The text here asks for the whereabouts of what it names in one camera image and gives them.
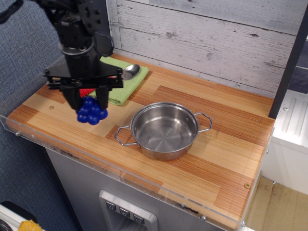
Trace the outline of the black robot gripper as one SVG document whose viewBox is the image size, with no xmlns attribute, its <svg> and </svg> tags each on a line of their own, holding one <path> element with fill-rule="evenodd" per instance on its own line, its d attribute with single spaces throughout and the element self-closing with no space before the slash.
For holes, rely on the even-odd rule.
<svg viewBox="0 0 308 231">
<path fill-rule="evenodd" d="M 43 72 L 52 90 L 60 90 L 72 109 L 81 107 L 80 89 L 96 89 L 102 110 L 108 107 L 109 91 L 123 88 L 120 67 L 100 60 L 95 50 L 67 53 L 64 62 L 50 66 Z"/>
</svg>

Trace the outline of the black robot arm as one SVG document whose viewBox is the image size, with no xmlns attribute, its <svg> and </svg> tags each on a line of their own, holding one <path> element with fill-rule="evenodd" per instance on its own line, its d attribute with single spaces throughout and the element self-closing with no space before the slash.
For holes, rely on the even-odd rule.
<svg viewBox="0 0 308 231">
<path fill-rule="evenodd" d="M 43 72 L 47 86 L 59 90 L 72 109 L 81 108 L 81 89 L 95 89 L 102 110 L 108 107 L 109 92 L 122 88 L 122 69 L 101 62 L 98 27 L 103 11 L 93 0 L 38 0 L 59 37 L 65 61 Z"/>
</svg>

